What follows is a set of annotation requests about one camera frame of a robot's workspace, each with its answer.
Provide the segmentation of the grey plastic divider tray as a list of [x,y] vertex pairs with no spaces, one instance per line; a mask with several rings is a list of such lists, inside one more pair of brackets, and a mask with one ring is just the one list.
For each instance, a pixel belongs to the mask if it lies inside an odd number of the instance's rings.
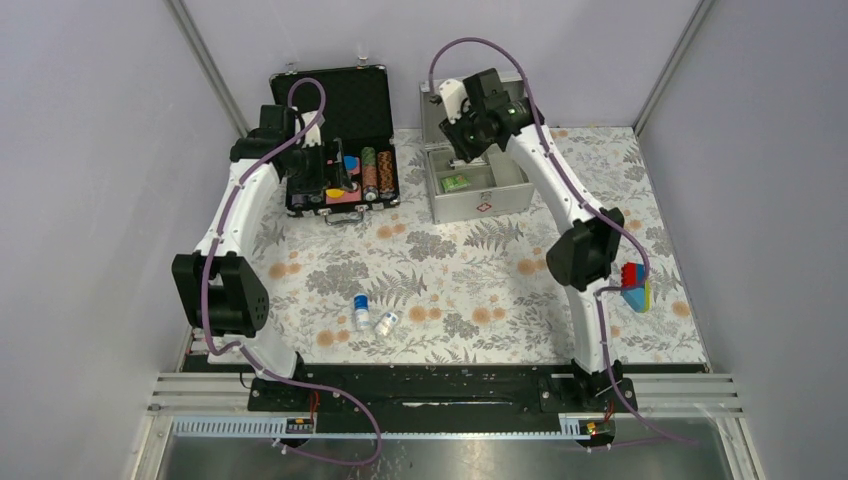
[[529,183],[518,164],[496,146],[491,147],[478,160],[470,162],[467,168],[451,169],[448,161],[454,158],[456,158],[454,153],[447,148],[428,153],[431,190],[435,196],[446,195],[440,185],[440,180],[457,174],[466,176],[472,185],[470,188],[456,193],[506,188]]

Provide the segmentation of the green small box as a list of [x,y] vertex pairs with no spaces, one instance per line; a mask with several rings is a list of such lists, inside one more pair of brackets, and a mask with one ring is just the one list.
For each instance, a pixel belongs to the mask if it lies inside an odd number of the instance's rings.
[[440,185],[442,186],[443,191],[448,194],[466,190],[471,187],[472,183],[466,176],[457,174],[442,178],[440,180]]

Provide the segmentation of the small white pill bottle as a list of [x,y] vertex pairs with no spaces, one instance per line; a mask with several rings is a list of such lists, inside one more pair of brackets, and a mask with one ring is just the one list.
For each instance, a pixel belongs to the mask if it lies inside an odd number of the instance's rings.
[[374,332],[378,337],[387,337],[399,322],[399,317],[394,312],[383,314],[374,326]]

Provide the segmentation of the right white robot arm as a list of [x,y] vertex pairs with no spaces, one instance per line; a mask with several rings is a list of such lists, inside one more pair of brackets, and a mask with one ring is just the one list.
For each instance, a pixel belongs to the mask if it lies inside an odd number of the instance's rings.
[[622,237],[622,212],[596,200],[563,155],[530,94],[514,99],[495,69],[463,80],[442,81],[436,93],[446,117],[439,128],[458,159],[470,162],[497,146],[534,185],[560,234],[546,254],[554,279],[564,287],[575,334],[573,360],[585,373],[573,386],[575,402],[597,412],[613,398],[603,375],[609,330],[593,294],[609,285]]

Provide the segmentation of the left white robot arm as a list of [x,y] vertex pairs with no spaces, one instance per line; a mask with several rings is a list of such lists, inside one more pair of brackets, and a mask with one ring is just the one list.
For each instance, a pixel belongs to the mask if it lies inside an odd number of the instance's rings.
[[187,320],[202,330],[210,356],[275,380],[272,398],[288,411],[307,404],[311,387],[295,374],[296,350],[263,331],[271,305],[256,265],[257,238],[267,204],[287,181],[323,177],[322,123],[318,108],[263,106],[259,127],[230,149],[228,180],[207,232],[171,266]]

